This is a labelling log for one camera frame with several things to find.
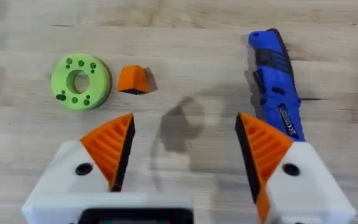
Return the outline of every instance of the green 3d printed disc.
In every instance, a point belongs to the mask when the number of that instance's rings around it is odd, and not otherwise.
[[[79,93],[74,86],[77,74],[86,74],[88,89]],[[71,54],[60,59],[52,73],[52,91],[63,106],[90,110],[99,106],[110,92],[111,82],[102,61],[88,54]]]

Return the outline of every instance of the orange ridged pad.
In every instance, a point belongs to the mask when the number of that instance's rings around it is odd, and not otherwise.
[[[273,126],[245,113],[239,113],[236,132],[246,164],[249,184],[261,222],[269,212],[265,187],[293,141]]]
[[[121,190],[134,135],[134,115],[126,114],[96,128],[80,140],[113,191]]]
[[[117,89],[135,95],[148,93],[146,71],[139,65],[124,67],[119,74]]]

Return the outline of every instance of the wood grain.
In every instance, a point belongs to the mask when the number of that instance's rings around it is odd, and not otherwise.
[[[247,35],[278,28],[304,99],[305,135],[357,209],[358,1],[0,0],[0,223],[20,207],[60,143],[127,112],[136,136],[126,192],[193,195],[196,222],[257,223],[239,143],[239,111],[259,113],[244,76]],[[113,92],[92,111],[54,99],[50,72],[63,55],[99,57]],[[125,65],[158,89],[115,91]]]

